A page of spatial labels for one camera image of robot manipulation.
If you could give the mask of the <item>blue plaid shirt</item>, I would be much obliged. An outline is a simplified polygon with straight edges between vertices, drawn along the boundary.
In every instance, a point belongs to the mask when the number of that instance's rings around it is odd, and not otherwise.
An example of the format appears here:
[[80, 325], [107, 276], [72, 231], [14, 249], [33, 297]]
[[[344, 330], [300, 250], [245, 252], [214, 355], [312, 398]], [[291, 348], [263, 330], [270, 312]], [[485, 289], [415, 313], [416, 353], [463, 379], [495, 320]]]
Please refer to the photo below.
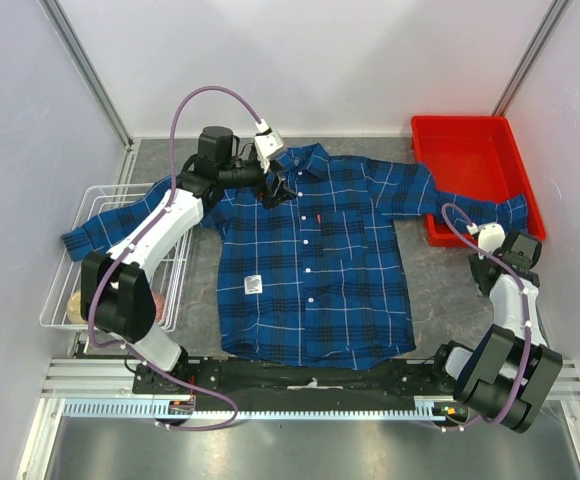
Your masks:
[[[277, 162], [294, 200], [266, 209], [251, 189], [229, 188], [197, 224], [221, 237], [221, 345], [242, 358], [359, 370], [410, 352], [394, 221], [445, 217], [463, 233], [471, 224], [496, 222], [508, 232], [527, 226], [523, 196], [497, 204], [447, 193], [422, 164], [332, 156], [318, 144], [289, 149]], [[65, 234], [71, 259], [81, 265], [128, 236], [177, 175]]]

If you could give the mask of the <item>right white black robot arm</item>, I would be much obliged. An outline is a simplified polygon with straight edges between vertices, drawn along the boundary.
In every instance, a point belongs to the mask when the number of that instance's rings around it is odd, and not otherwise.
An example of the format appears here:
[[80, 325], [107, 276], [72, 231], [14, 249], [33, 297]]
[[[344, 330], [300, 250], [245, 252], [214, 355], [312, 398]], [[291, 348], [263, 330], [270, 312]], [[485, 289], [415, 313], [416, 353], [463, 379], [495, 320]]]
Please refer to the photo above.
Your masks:
[[563, 366], [537, 318], [540, 281], [532, 268], [541, 248], [537, 238], [512, 230], [489, 256], [469, 256], [478, 292], [493, 306], [493, 324], [475, 349], [441, 345], [427, 371], [435, 391], [516, 433], [529, 429]]

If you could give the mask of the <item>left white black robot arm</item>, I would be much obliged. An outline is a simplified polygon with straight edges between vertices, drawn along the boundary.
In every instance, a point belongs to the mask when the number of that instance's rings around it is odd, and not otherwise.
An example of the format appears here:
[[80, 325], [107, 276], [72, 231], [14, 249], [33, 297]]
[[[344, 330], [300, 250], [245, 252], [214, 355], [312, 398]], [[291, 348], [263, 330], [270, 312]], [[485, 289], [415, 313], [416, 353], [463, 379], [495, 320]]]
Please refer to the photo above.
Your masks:
[[229, 188], [247, 187], [256, 200], [273, 208], [294, 198], [277, 160], [285, 150], [280, 134], [258, 125], [246, 159], [233, 153], [237, 139], [220, 126], [199, 136], [197, 151], [147, 217], [104, 253], [81, 262], [81, 316], [89, 331], [100, 330], [128, 345], [156, 368], [155, 382], [178, 393], [189, 382], [187, 353], [156, 323], [150, 281], [175, 244], [223, 198]]

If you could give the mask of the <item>red plastic bin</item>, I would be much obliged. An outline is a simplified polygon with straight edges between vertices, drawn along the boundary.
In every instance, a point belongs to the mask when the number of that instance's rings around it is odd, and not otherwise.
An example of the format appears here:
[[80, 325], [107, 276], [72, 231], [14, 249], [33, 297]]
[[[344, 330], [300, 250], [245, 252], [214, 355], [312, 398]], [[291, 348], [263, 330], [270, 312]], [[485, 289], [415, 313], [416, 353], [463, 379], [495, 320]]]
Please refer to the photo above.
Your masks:
[[546, 230], [508, 120], [502, 116], [417, 115], [411, 148], [438, 188], [501, 203], [522, 194], [529, 234], [543, 241]]

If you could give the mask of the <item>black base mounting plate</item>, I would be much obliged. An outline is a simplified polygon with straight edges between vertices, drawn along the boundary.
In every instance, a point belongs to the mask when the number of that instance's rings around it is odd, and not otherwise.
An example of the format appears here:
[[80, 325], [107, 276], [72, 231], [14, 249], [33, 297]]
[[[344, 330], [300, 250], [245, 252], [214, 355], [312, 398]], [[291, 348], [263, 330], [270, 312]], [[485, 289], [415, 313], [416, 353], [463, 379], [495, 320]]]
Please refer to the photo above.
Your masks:
[[286, 367], [236, 358], [192, 357], [183, 380], [241, 407], [405, 407], [417, 398], [462, 409], [454, 381], [426, 361], [388, 360], [368, 370]]

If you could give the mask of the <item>pink patterned ceramic bowl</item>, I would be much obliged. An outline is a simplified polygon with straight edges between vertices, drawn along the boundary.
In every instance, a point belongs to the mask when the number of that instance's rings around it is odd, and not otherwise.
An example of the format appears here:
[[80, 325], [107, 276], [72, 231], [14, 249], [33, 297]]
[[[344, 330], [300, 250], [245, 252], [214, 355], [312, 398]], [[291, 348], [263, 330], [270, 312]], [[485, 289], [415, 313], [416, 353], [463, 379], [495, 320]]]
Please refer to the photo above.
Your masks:
[[159, 292], [152, 292], [152, 298], [155, 305], [155, 319], [154, 322], [162, 326], [165, 322], [164, 315], [165, 315], [165, 307], [166, 307], [166, 298], [163, 294]]

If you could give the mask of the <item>beige ceramic bowl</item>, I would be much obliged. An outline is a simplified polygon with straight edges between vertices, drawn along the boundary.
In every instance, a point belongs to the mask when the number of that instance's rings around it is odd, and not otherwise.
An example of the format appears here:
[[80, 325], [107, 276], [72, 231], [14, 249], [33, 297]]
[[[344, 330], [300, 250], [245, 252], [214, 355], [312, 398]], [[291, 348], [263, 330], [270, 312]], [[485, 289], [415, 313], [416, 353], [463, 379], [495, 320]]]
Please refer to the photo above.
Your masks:
[[86, 324], [87, 320], [82, 316], [81, 312], [81, 291], [75, 291], [66, 306], [66, 317], [71, 324]]

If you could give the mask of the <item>aluminium slotted rail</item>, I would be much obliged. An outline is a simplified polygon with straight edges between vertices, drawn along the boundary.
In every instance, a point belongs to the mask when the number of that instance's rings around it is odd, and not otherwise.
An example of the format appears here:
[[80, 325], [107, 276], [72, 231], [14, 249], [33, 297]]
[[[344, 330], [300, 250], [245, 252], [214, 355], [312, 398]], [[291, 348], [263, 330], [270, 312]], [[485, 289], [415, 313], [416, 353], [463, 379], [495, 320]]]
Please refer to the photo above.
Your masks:
[[241, 407], [237, 413], [200, 402], [177, 403], [167, 399], [68, 399], [63, 415], [73, 418], [216, 420], [233, 415], [238, 420], [388, 420], [443, 421], [448, 413], [460, 413], [456, 406], [415, 399], [405, 407]]

